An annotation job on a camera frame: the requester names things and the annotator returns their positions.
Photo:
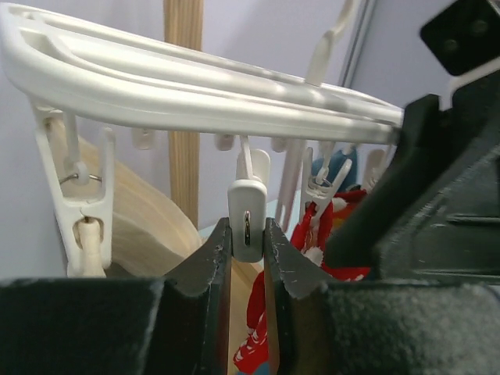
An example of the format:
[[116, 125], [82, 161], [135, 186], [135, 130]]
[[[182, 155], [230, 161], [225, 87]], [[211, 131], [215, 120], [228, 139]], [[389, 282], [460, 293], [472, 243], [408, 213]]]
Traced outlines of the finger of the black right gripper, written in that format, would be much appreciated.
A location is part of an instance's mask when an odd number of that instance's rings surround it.
[[405, 107], [390, 166], [327, 242], [327, 265], [380, 279], [499, 281], [499, 75], [458, 88], [452, 107]]

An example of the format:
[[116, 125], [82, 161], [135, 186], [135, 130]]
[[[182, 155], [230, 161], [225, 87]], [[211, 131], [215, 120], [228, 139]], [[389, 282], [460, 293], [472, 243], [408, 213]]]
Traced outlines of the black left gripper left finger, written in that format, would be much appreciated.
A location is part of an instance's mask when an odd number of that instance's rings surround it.
[[231, 230], [162, 277], [1, 284], [4, 374], [225, 374]]

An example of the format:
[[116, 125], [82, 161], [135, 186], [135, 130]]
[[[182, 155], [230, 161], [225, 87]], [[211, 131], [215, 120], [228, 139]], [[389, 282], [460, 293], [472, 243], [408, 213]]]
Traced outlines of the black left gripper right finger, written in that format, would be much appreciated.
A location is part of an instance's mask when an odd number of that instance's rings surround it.
[[499, 295], [484, 284], [343, 282], [264, 230], [273, 374], [496, 374]]

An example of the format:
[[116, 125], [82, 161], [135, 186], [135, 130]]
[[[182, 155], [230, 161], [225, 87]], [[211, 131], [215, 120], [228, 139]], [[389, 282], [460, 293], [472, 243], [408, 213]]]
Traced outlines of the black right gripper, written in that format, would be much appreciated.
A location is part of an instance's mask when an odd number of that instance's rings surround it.
[[499, 57], [499, 2], [458, 0], [420, 29], [420, 39], [452, 76]]

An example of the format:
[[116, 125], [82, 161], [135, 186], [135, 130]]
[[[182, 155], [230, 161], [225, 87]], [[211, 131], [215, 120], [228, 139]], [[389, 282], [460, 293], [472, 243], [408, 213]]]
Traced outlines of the red santa christmas sock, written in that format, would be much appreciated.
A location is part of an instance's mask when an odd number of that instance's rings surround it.
[[253, 374], [269, 358], [266, 322], [265, 274], [260, 272], [252, 285], [246, 313], [248, 335], [234, 353], [239, 372]]

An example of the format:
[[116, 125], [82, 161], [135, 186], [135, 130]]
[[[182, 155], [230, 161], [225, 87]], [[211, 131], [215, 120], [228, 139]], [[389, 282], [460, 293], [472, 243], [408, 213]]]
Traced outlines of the white plastic clip hanger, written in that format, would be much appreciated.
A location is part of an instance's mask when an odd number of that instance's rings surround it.
[[[147, 142], [157, 130], [218, 134], [219, 149], [241, 140], [236, 180], [228, 190], [234, 255], [256, 263], [266, 215], [270, 157], [249, 146], [251, 136], [291, 139], [291, 165], [283, 176], [284, 199], [301, 185], [308, 201], [325, 207], [334, 188], [320, 186], [302, 160], [308, 140], [390, 145], [402, 125], [400, 108], [323, 84], [334, 41], [348, 22], [350, 4], [320, 39], [306, 77], [294, 77], [155, 41], [85, 20], [4, 3], [1, 6], [3, 70], [30, 100], [36, 142], [48, 180], [71, 277], [112, 262], [115, 190], [113, 126], [135, 129]], [[62, 120], [68, 148], [66, 177], [58, 177], [48, 144], [50, 120]], [[98, 173], [89, 174], [78, 138], [98, 148]], [[100, 183], [96, 195], [71, 201], [67, 181]]]

